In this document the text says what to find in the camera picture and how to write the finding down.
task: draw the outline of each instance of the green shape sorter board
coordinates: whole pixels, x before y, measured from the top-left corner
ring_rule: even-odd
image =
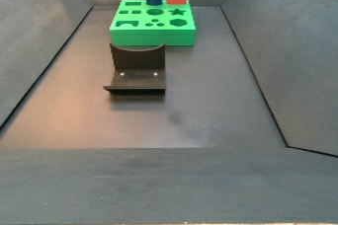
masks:
[[[145,0],[123,0],[113,17],[111,42],[120,46],[194,45],[195,23],[184,5],[150,6]]]

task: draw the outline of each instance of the black holder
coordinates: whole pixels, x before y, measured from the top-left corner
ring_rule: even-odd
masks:
[[[115,66],[109,92],[164,92],[166,91],[166,45],[129,50],[111,43]]]

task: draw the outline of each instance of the gray floor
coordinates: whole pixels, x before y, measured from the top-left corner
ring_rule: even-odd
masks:
[[[338,222],[338,160],[283,147],[220,9],[194,9],[163,98],[101,89],[112,15],[91,12],[3,129],[0,223]]]
[[[112,97],[108,27],[95,9],[1,134],[0,148],[283,147],[219,8],[194,9],[195,47],[167,49],[167,94]]]

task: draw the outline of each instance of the hole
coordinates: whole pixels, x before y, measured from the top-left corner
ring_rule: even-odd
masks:
[[[151,16],[159,16],[164,11],[162,9],[150,9],[147,11],[148,15]]]
[[[175,15],[180,15],[180,16],[184,15],[184,10],[175,9],[175,10],[171,10],[170,12],[171,12],[171,14],[172,14],[174,16],[175,16]]]
[[[187,25],[187,21],[183,19],[174,19],[170,21],[170,24],[176,26],[176,27],[182,27]]]
[[[141,2],[139,1],[131,1],[131,2],[125,2],[125,6],[141,6]]]
[[[116,27],[121,27],[123,25],[132,25],[133,27],[139,26],[139,22],[137,21],[119,21],[116,23]]]

